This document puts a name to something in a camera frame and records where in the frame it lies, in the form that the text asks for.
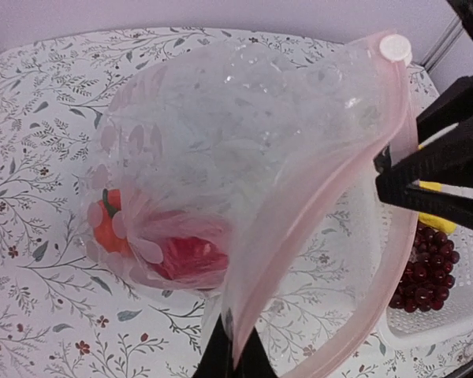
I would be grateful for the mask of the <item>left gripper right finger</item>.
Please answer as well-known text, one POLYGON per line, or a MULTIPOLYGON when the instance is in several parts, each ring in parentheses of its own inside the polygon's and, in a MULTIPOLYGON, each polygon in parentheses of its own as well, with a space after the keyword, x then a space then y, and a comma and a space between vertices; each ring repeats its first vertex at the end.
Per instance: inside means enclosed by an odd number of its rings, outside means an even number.
POLYGON ((255 328, 244 346, 234 376, 236 378, 277 378, 255 328))

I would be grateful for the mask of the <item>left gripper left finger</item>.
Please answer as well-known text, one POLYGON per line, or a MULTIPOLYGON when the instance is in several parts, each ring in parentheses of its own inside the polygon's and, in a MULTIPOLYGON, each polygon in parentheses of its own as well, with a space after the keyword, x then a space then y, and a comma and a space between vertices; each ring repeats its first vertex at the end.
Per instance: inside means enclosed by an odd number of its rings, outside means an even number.
POLYGON ((208 340, 207 348, 193 378, 232 378, 235 377, 233 363, 233 315, 219 315, 208 340))

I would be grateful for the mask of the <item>red toy bell pepper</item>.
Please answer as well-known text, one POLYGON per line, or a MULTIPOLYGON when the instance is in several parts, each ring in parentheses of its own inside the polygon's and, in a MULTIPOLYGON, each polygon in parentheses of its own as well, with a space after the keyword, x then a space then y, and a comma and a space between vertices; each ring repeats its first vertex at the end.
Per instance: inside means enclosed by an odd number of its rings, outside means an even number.
POLYGON ((179 288, 202 291, 219 287, 229 264, 231 225, 217 215, 168 211, 148 217, 145 236, 163 256, 148 267, 179 288))

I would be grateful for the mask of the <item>orange toy pumpkin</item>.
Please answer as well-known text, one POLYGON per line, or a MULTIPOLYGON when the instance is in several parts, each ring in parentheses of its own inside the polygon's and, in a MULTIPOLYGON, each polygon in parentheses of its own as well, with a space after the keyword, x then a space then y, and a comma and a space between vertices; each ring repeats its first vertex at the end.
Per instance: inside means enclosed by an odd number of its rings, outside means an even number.
POLYGON ((131 257, 132 251, 127 239, 119 239, 113 228, 113 218, 121 211, 121 192, 118 189, 104 189, 102 198, 88 207, 88 223, 95 241, 107 253, 119 253, 131 257))

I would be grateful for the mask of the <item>clear zip top bag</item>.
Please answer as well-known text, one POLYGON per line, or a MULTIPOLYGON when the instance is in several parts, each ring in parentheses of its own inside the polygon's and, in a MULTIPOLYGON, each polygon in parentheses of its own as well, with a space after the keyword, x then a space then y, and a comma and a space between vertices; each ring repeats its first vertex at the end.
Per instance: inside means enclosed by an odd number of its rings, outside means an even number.
POLYGON ((81 250, 139 289, 204 296, 204 343, 219 315, 233 315, 237 367, 259 318, 292 282, 295 261, 339 202, 349 237, 328 243, 347 263, 325 307, 347 315, 334 335, 281 377, 325 377, 365 340, 396 280, 384 238, 392 211, 377 196, 375 161, 417 147, 408 89, 407 38, 381 32, 298 69, 256 43, 221 42, 158 63, 117 91, 89 145, 80 178, 81 250), (113 218, 131 257, 107 253, 88 223, 103 190, 121 192, 113 218), (229 264, 214 290, 179 288, 147 263, 163 260, 147 241, 149 216, 173 210, 223 217, 229 264))

